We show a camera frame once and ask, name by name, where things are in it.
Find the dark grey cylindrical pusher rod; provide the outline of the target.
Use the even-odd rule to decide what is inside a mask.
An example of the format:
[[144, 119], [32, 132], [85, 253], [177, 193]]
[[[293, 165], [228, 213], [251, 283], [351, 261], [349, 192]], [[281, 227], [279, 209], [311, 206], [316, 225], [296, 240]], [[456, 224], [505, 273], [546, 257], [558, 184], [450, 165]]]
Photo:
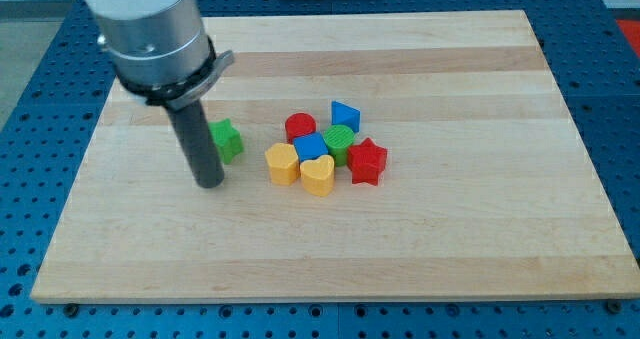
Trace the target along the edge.
[[196, 184], [205, 189], [220, 185], [224, 169], [201, 102], [165, 110]]

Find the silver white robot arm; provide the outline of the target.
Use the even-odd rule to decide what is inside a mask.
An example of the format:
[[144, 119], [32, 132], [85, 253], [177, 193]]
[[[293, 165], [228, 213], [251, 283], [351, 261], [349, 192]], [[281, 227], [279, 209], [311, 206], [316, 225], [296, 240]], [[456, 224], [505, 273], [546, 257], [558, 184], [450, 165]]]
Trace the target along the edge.
[[121, 85], [147, 106], [163, 108], [196, 184], [220, 185], [222, 160], [201, 99], [233, 64], [207, 34], [197, 0], [84, 0], [98, 46]]

